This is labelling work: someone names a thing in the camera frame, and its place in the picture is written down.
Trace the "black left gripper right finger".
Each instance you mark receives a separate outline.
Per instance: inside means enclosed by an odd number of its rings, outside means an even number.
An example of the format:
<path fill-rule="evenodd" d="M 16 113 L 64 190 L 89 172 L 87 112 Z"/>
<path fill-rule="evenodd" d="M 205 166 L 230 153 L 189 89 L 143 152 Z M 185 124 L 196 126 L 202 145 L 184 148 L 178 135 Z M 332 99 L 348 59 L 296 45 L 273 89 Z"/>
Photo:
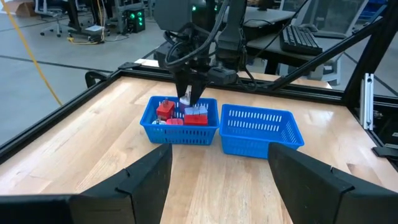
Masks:
<path fill-rule="evenodd" d="M 397 224 L 397 193 L 272 142 L 268 161 L 294 223 Z"/>

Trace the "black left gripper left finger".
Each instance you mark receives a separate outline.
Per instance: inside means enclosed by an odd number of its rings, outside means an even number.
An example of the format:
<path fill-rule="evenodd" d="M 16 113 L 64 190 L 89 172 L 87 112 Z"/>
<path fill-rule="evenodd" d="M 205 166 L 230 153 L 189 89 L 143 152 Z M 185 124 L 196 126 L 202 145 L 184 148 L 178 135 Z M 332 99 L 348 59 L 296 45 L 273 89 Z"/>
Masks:
<path fill-rule="evenodd" d="M 171 169 L 172 145 L 162 144 L 72 200 L 73 223 L 159 223 Z"/>

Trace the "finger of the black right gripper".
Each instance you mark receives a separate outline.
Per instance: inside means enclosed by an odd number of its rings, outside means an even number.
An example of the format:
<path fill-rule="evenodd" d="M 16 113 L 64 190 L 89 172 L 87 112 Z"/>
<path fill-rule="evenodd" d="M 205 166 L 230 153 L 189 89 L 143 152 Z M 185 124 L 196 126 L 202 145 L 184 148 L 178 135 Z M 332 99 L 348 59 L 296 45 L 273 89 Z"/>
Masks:
<path fill-rule="evenodd" d="M 175 86 L 177 90 L 177 96 L 179 98 L 185 96 L 188 87 L 188 75 L 186 73 L 176 73 Z"/>
<path fill-rule="evenodd" d="M 208 84 L 207 77 L 194 76 L 192 78 L 190 105 L 195 105 Z"/>

